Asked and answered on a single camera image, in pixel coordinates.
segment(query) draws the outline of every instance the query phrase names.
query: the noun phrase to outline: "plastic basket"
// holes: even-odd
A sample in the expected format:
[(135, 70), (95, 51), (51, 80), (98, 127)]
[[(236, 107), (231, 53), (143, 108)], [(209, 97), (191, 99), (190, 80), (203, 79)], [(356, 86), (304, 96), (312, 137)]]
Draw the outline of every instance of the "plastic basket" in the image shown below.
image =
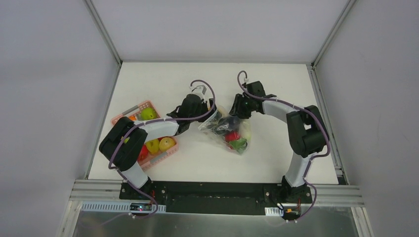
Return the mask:
[[(111, 124), (115, 125), (117, 123), (117, 121), (124, 116), (127, 116), (131, 120), (136, 120), (136, 115), (140, 114), (143, 109), (148, 108), (148, 107), (153, 108), (154, 111), (156, 111), (157, 116), (160, 118), (160, 114), (156, 110), (156, 107), (154, 107), (154, 105), (153, 105), (153, 103), (151, 103), (151, 101), (147, 100), (147, 101), (144, 101), (141, 104), (138, 104), (138, 105), (124, 111), (122, 114), (119, 114), (119, 115), (113, 117), (111, 119)], [(173, 147), (171, 147), (170, 149), (168, 149), (165, 152), (159, 151), (159, 152), (157, 152), (156, 154), (153, 154), (153, 155), (149, 153), (148, 156), (145, 159), (143, 159), (141, 161), (137, 161), (140, 164), (140, 166), (143, 170), (147, 170), (147, 169), (151, 168), (152, 166), (158, 164), (159, 162), (161, 162), (162, 160), (166, 159), (167, 157), (173, 155), (175, 152), (177, 152), (179, 150), (179, 145), (177, 143), (177, 140), (174, 137), (171, 137), (171, 138), (176, 143)]]

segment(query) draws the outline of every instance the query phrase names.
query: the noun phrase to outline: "black mounting plate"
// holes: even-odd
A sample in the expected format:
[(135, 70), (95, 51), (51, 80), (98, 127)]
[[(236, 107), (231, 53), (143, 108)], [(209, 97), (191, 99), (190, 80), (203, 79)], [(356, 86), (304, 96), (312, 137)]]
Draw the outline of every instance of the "black mounting plate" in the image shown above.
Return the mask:
[[(277, 207), (278, 202), (298, 203), (298, 198), (281, 198), (282, 192), (281, 184), (212, 182), (153, 181), (150, 189), (166, 212), (226, 215), (265, 215), (265, 207)], [(312, 203), (309, 187), (298, 197), (301, 203)], [(120, 199), (148, 200), (127, 183), (122, 183)]]

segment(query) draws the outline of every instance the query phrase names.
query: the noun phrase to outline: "red pepper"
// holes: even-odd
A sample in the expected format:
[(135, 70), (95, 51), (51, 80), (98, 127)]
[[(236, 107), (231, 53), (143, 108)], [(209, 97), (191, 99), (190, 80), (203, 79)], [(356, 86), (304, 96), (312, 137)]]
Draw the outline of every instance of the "red pepper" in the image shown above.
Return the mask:
[(231, 141), (236, 141), (240, 139), (240, 134), (236, 131), (232, 131), (230, 133), (227, 133), (225, 136), (225, 141), (226, 142), (231, 142)]
[(137, 161), (142, 161), (146, 159), (147, 155), (148, 155), (148, 149), (145, 145), (143, 145), (143, 148), (141, 148), (140, 155), (138, 156)]

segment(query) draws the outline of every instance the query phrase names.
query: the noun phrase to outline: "plastic bag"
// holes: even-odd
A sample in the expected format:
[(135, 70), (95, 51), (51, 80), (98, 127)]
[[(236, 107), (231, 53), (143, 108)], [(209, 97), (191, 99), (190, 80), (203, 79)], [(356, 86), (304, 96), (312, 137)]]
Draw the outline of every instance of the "plastic bag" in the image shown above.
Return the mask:
[(204, 121), (198, 129), (239, 154), (242, 154), (249, 147), (251, 139), (250, 123), (247, 119), (229, 115), (221, 106), (217, 106), (215, 113)]

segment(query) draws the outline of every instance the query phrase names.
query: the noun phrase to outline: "metal frame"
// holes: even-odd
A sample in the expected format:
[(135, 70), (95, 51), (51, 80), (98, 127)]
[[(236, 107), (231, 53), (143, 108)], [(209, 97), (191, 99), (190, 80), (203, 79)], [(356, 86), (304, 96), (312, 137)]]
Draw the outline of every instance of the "metal frame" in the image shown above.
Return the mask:
[(310, 76), (311, 85), (314, 91), (314, 97), (316, 97), (316, 102), (322, 115), (323, 121), (325, 123), (326, 129), (330, 134), (330, 143), (331, 143), (331, 155), (332, 160), (335, 163), (336, 175), (342, 176), (346, 183), (349, 184), (349, 179), (344, 172), (342, 160), (340, 158), (339, 150), (337, 149), (335, 135), (333, 133), (332, 125), (329, 119), (329, 111), (327, 108), (326, 100), (323, 96), (322, 90), (320, 88), (319, 81), (316, 76), (316, 72), (311, 65), (307, 65), (308, 74)]
[(314, 59), (312, 65), (314, 69), (316, 68), (317, 64), (319, 64), (320, 59), (322, 59), (323, 55), (325, 54), (326, 50), (329, 48), (332, 40), (335, 38), (336, 33), (339, 31), (342, 23), (345, 21), (347, 15), (351, 11), (352, 7), (356, 3), (357, 0), (348, 0), (346, 2), (345, 7), (343, 8), (342, 12), (340, 13), (339, 17), (337, 18), (335, 24), (333, 25), (332, 29), (330, 30), (329, 35), (327, 36), (325, 42), (323, 43), (322, 47), (320, 48), (319, 53)]
[[(119, 199), (122, 181), (117, 180), (76, 180), (70, 194), (70, 201), (112, 201), (127, 202)], [(361, 192), (352, 185), (316, 185), (316, 206), (364, 207)]]
[(56, 236), (58, 237), (72, 237), (74, 229), (76, 228), (77, 219), (82, 207), (82, 201), (69, 201), (64, 219), (61, 222), (60, 228)]
[(105, 25), (102, 22), (102, 19), (99, 16), (99, 13), (96, 10), (96, 7), (94, 6), (92, 0), (83, 0), (83, 2), (86, 5), (86, 8), (88, 9), (93, 22), (95, 23), (99, 33), (103, 37), (103, 40), (105, 41), (106, 46), (108, 47), (109, 51), (112, 53), (112, 56), (114, 57), (115, 61), (117, 62), (119, 68), (122, 65), (122, 59), (119, 56), (117, 49), (114, 45), (114, 43), (111, 40), (111, 37), (109, 36), (108, 31), (105, 28)]
[(103, 111), (103, 114), (101, 114), (101, 116), (100, 116), (101, 119), (100, 119), (100, 121), (98, 123), (99, 126), (98, 126), (98, 130), (96, 132), (96, 134), (97, 134), (97, 136), (96, 136), (96, 143), (95, 143), (93, 149), (90, 151), (90, 157), (89, 157), (88, 163), (87, 163), (87, 165), (86, 165), (86, 167), (84, 169), (84, 174), (83, 174), (83, 178), (84, 179), (87, 179), (89, 177), (90, 169), (91, 169), (91, 166), (93, 165), (94, 155), (96, 154), (97, 146), (99, 146), (99, 139), (100, 139), (100, 135), (102, 134), (101, 131), (103, 129), (103, 125), (105, 124), (106, 114), (108, 113), (109, 106), (111, 105), (112, 96), (114, 94), (115, 87), (117, 85), (117, 81), (118, 81), (118, 77), (119, 77), (119, 73), (120, 72), (121, 72), (121, 66), (119, 65), (118, 71), (117, 71), (117, 73), (115, 75), (115, 79), (114, 79), (112, 88), (109, 91), (109, 94), (108, 94), (108, 97), (107, 97), (106, 108)]
[(374, 237), (367, 209), (365, 207), (353, 207), (351, 209), (359, 237)]
[[(341, 27), (342, 23), (344, 22), (346, 16), (352, 9), (353, 5), (356, 3), (357, 0), (348, 0), (346, 3), (345, 8), (341, 12), (340, 16), (338, 17), (337, 21), (335, 22), (333, 28), (331, 29), (329, 35), (327, 36), (325, 42), (323, 43), (319, 53), (316, 56), (316, 59), (311, 63), (311, 65), (307, 65), (307, 69), (310, 75), (312, 87), (314, 90), (314, 94), (316, 97), (317, 104), (319, 109), (322, 113), (322, 117), (324, 118), (325, 125), (327, 130), (331, 134), (331, 145), (332, 145), (332, 158), (335, 162), (335, 169), (337, 177), (343, 177), (346, 182), (348, 179), (343, 169), (342, 161), (336, 146), (335, 137), (333, 134), (332, 126), (330, 124), (329, 116), (328, 116), (328, 109), (326, 105), (326, 101), (323, 97), (321, 87), (317, 80), (316, 76), (316, 66), (321, 60), (322, 56), (330, 46), (333, 38), (335, 37), (336, 33), (338, 32), (339, 28)], [(113, 91), (117, 82), (117, 78), (119, 75), (119, 71), (122, 65), (122, 59), (120, 58), (115, 45), (113, 44), (108, 32), (106, 31), (105, 26), (103, 25), (102, 20), (100, 19), (99, 14), (92, 2), (92, 0), (84, 0), (87, 9), (89, 10), (93, 21), (95, 22), (99, 32), (101, 33), (106, 45), (108, 46), (110, 52), (112, 53), (115, 61), (119, 66), (118, 74), (115, 78), (114, 85), (109, 95), (109, 101), (107, 104), (107, 108), (105, 110), (105, 115), (108, 111), (110, 100), (113, 95)], [(88, 173), (90, 171), (91, 163), (93, 161), (93, 155), (96, 150), (97, 144), (99, 142), (98, 134), (98, 141), (96, 146), (93, 150), (93, 154), (90, 159), (88, 170), (86, 171), (85, 178), (88, 177)], [(64, 214), (64, 219), (61, 223), (57, 236), (60, 237), (71, 237), (73, 236), (74, 229), (77, 223), (77, 219), (82, 208), (83, 203), (110, 203), (110, 204), (123, 204), (127, 203), (127, 200), (120, 200), (119, 193), (121, 190), (121, 181), (112, 181), (112, 180), (76, 180), (73, 186), (73, 189), (70, 194), (69, 202), (67, 205), (67, 209)], [(361, 237), (373, 237), (374, 234), (371, 231), (371, 225), (369, 222), (368, 215), (366, 213), (365, 205), (361, 196), (361, 192), (357, 186), (352, 185), (316, 185), (317, 188), (317, 201), (316, 206), (322, 207), (351, 207), (355, 225), (358, 230), (358, 234)]]

